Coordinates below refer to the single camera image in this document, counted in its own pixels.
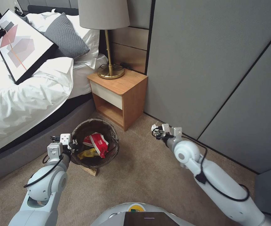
gray upholstered bed base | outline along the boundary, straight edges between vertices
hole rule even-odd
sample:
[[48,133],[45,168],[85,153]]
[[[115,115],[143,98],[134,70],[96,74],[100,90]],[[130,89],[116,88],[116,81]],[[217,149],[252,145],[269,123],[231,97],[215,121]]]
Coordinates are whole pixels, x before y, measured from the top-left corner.
[[47,152],[50,136],[71,133],[95,111],[93,99],[77,107],[54,125],[0,154],[0,178]]

floor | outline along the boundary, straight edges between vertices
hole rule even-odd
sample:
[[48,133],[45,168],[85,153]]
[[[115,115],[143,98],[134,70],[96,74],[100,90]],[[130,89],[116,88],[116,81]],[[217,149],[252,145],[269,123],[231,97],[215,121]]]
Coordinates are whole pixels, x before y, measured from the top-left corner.
[[[92,115],[97,116],[103,118],[96,112]],[[100,168],[96,177],[70,164],[68,184],[58,206],[58,226],[90,225],[104,210],[124,202],[153,204],[198,226],[238,225],[200,189],[191,172],[179,166],[164,143],[151,137],[151,125],[156,122],[142,115],[126,132],[114,125],[119,154]],[[43,156],[0,179],[0,225],[8,225],[19,210],[26,194],[23,185],[43,166]],[[211,150],[207,159],[245,184],[253,197],[254,173]]]

wastebasket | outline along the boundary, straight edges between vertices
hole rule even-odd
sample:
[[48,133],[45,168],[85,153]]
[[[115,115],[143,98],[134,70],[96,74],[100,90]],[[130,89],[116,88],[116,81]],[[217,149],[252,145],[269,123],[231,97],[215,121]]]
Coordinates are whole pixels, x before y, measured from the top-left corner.
[[119,152],[118,134],[114,127],[103,119],[93,118],[82,122],[72,132],[72,138],[77,139],[78,144],[82,144],[86,136],[92,135],[95,132],[102,134],[109,143],[109,152],[105,155],[105,158],[103,159],[100,156],[95,156],[93,158],[84,158],[80,160],[77,155],[83,150],[77,150],[72,154],[71,161],[73,163],[96,169],[108,164],[116,157]]

wooden nightstand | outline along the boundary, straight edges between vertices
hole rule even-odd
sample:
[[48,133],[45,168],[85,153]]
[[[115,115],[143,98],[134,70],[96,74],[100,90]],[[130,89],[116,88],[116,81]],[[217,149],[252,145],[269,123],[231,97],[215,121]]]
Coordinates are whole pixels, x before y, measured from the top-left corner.
[[117,79],[103,79],[96,73],[88,76],[96,109],[124,131],[144,112],[148,77],[125,70]]

brass lamp base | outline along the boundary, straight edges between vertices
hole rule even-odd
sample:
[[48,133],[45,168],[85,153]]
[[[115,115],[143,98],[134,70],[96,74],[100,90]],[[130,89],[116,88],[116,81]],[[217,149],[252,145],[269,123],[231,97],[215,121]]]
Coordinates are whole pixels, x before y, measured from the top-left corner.
[[110,70],[109,67],[105,69],[99,68],[97,71],[98,76],[105,79],[115,79],[122,77],[125,73],[124,68],[116,64],[112,65],[112,75],[110,75],[109,70]]

